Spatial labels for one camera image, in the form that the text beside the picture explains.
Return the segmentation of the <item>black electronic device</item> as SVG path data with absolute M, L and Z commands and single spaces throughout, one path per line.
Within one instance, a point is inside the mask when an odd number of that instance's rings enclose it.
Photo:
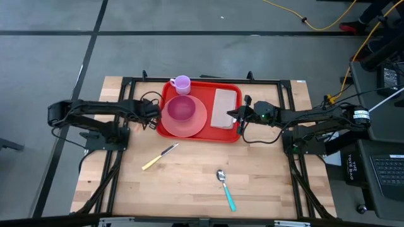
M 397 64 L 385 63 L 379 65 L 376 78 L 377 94 L 389 97 L 396 93 L 401 88 L 403 79 L 404 72 Z

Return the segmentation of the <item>spoon with teal handle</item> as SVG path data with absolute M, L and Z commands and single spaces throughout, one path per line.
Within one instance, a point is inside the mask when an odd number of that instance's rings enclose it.
M 236 205 L 235 205 L 234 200 L 233 200 L 233 198 L 232 198 L 232 196 L 230 194 L 230 191 L 229 191 L 229 189 L 228 189 L 228 187 L 227 187 L 227 185 L 225 183 L 225 179 L 226 179 L 225 172 L 223 170 L 217 170 L 216 176 L 217 176 L 217 179 L 222 183 L 222 186 L 223 186 L 223 189 L 225 191 L 225 195 L 227 197 L 227 201 L 228 201 L 230 210 L 232 212 L 236 212 L 236 210 L 237 210 Z

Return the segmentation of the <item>dark grey desk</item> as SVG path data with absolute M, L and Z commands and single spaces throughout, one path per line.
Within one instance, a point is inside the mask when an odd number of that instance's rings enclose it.
M 404 155 L 404 107 L 396 107 L 396 100 L 392 99 L 380 104 L 385 97 L 375 90 L 377 72 L 366 71 L 359 62 L 352 62 L 350 67 L 359 103 L 370 111 L 369 137 L 359 140 L 357 147 L 364 164 L 373 210 L 381 219 L 404 221 L 404 185 L 388 186 L 388 191 L 398 194 L 402 200 L 389 198 L 382 191 L 371 160 L 375 155 Z

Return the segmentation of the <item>magenta plastic bowl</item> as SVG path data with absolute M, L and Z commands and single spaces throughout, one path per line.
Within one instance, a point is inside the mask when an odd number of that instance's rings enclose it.
M 168 115 L 178 122 L 191 119 L 196 111 L 194 100 L 187 95 L 175 96 L 167 104 Z

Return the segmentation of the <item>lilac plastic mug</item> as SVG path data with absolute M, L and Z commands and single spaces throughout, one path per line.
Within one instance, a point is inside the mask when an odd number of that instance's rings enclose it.
M 191 80 L 185 75 L 170 79 L 170 84 L 175 88 L 178 95 L 188 95 L 191 92 Z

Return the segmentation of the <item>person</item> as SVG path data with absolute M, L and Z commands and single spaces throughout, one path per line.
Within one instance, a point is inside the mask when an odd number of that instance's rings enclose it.
M 396 4 L 399 0 L 373 0 L 370 6 L 359 16 L 358 20 L 344 22 L 339 24 L 339 28 L 344 32 L 354 33 L 356 35 L 365 31 L 367 25 L 377 16 L 380 16 L 382 10 L 389 4 Z

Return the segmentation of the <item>red plastic tray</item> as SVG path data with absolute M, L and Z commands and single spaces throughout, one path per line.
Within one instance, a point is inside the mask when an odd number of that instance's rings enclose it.
M 234 90 L 237 93 L 237 101 L 236 107 L 240 107 L 242 102 L 242 92 L 234 84 L 225 84 L 225 83 L 209 83 L 202 81 L 192 81 L 191 82 L 191 92 L 190 95 L 198 98 L 205 105 L 207 110 L 207 121 L 203 129 L 192 137 L 175 137 L 172 134 L 168 133 L 160 123 L 157 126 L 157 132 L 163 137 L 169 138 L 183 138 L 194 141 L 209 141 L 209 142 L 218 142 L 218 143 L 234 143 L 239 138 L 240 135 L 237 133 L 238 124 L 234 125 L 232 129 L 219 129 L 210 126 L 211 123 L 211 115 L 213 110 L 213 102 L 215 97 L 216 89 L 223 90 Z M 170 82 L 165 83 L 162 90 L 163 100 L 160 102 L 160 108 L 163 110 L 165 104 L 173 97 L 178 94 L 175 91 L 175 88 L 170 84 Z

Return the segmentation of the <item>white rod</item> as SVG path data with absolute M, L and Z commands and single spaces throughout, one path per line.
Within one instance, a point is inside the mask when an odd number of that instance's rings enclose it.
M 377 109 L 379 106 L 383 105 L 384 103 L 386 103 L 388 100 L 396 97 L 397 95 L 399 95 L 402 91 L 404 90 L 399 90 L 397 93 L 394 93 L 390 96 L 388 96 L 387 98 L 385 98 L 384 100 L 382 100 L 381 102 L 379 102 L 378 104 L 376 104 L 375 106 L 373 106 L 370 110 L 369 113 L 372 112 L 373 110 Z

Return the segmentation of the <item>black laptop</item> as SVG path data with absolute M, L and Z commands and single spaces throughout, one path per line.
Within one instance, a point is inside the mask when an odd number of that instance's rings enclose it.
M 404 154 L 372 155 L 370 161 L 382 195 L 404 202 Z

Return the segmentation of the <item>black tote bag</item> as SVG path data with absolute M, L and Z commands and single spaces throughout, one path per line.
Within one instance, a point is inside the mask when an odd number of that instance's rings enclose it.
M 343 154 L 342 167 L 344 180 L 347 185 L 361 188 L 367 187 L 362 158 L 358 152 Z

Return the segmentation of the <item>knife with yellow handle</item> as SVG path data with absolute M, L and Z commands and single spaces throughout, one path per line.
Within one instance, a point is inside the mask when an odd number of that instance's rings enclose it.
M 143 171 L 147 170 L 149 167 L 151 167 L 152 165 L 154 165 L 160 158 L 162 158 L 163 156 L 165 156 L 167 153 L 169 153 L 171 150 L 173 150 L 174 148 L 176 148 L 179 145 L 179 143 L 175 143 L 173 145 L 171 145 L 170 147 L 168 147 L 167 149 L 165 149 L 164 151 L 162 151 L 160 153 L 159 156 L 155 157 L 154 159 L 152 159 L 151 161 L 149 161 L 147 164 L 143 165 L 141 167 L 141 169 Z

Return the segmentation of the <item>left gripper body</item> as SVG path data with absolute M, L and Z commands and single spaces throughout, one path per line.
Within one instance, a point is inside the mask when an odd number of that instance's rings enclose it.
M 133 122 L 149 122 L 160 111 L 157 104 L 153 104 L 147 99 L 130 100 L 128 109 L 129 113 L 126 118 Z

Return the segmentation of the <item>pink plastic plate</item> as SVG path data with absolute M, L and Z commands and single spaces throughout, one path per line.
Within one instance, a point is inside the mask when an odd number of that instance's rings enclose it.
M 167 104 L 165 104 L 161 114 L 161 124 L 162 127 L 170 134 L 175 137 L 192 137 L 199 133 L 206 124 L 207 121 L 207 110 L 205 105 L 202 103 L 201 100 L 194 96 L 190 96 L 195 104 L 196 104 L 196 111 L 191 119 L 185 122 L 178 122 L 172 119 L 168 115 L 167 111 Z

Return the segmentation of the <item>beige cloth napkin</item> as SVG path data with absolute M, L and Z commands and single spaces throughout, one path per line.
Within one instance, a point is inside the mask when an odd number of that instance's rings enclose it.
M 236 101 L 237 93 L 234 90 L 216 89 L 210 126 L 219 129 L 232 129 L 234 120 L 227 114 L 227 111 L 235 109 Z

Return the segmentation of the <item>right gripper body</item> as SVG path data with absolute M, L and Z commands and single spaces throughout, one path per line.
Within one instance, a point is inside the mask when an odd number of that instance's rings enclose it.
M 238 134 L 243 134 L 247 123 L 275 126 L 276 106 L 258 101 L 251 107 L 252 98 L 249 95 L 244 97 L 245 114 L 243 123 L 238 126 Z

